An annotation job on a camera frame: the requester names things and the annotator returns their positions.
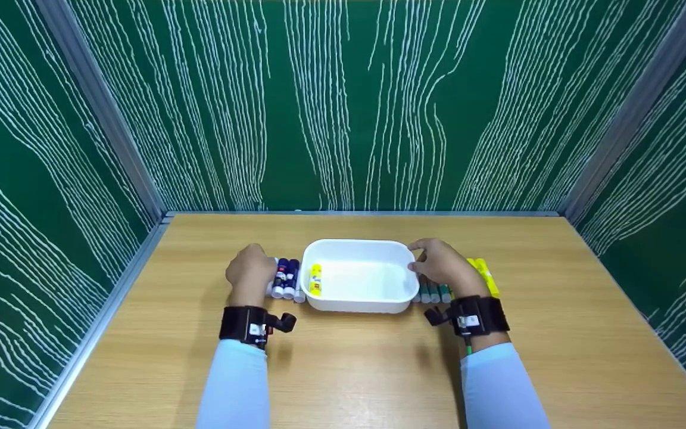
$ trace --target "hand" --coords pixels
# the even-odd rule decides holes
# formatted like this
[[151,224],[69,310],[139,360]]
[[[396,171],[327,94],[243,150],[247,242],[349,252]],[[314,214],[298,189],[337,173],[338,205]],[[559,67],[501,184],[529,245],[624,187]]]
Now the hand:
[[263,307],[266,285],[276,273],[275,258],[267,257],[259,244],[248,244],[226,267],[226,280],[232,283],[229,305]]
[[417,249],[422,249],[422,254],[416,262],[409,263],[411,271],[449,285],[456,298],[491,296],[484,277],[454,247],[437,238],[423,238],[409,244],[409,250]]

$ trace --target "white plastic tub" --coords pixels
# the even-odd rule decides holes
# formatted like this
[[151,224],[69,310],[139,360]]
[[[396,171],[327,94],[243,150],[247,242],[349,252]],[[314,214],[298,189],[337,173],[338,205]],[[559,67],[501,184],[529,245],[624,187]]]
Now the white plastic tub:
[[[318,240],[303,252],[300,287],[308,303],[324,312],[400,313],[419,291],[407,265],[409,249],[397,241]],[[311,267],[322,267],[321,294],[311,295]]]

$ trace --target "tabletop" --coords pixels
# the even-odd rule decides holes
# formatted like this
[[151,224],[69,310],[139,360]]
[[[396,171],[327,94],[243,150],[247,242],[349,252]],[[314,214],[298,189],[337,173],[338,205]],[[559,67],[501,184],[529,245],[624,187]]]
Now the tabletop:
[[[439,237],[488,263],[553,427],[686,427],[686,373],[560,217],[178,214],[50,427],[193,427],[248,243],[298,258],[321,238]],[[460,343],[422,304],[398,315],[292,312],[267,346],[272,427],[463,427]],[[504,399],[498,404],[504,408]]]

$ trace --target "yellow glue stick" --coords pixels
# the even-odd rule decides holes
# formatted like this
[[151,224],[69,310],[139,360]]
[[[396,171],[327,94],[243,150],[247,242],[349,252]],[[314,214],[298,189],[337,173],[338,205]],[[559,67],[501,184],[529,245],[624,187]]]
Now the yellow glue stick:
[[322,266],[318,263],[311,266],[311,280],[308,281],[308,291],[314,296],[319,296],[322,293]]
[[476,267],[477,271],[480,272],[481,277],[484,277],[485,282],[487,283],[488,286],[488,291],[490,291],[491,296],[494,298],[499,299],[499,289],[496,287],[496,282],[494,282],[494,278],[491,275],[491,272],[488,271],[488,265],[485,263],[484,258],[478,258],[476,260],[467,260],[470,265]]

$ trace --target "wrist strap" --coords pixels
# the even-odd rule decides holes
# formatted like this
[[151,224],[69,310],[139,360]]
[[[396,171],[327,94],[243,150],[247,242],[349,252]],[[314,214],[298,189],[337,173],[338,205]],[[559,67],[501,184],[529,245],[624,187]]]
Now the wrist strap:
[[509,331],[501,301],[494,297],[467,296],[454,299],[446,312],[438,307],[425,311],[425,318],[432,326],[451,321],[454,334],[459,337],[488,335],[492,332]]
[[269,335],[275,328],[290,332],[295,328],[295,324],[295,316],[289,313],[283,313],[282,317],[278,318],[261,307],[224,307],[219,339],[237,340],[264,350]]

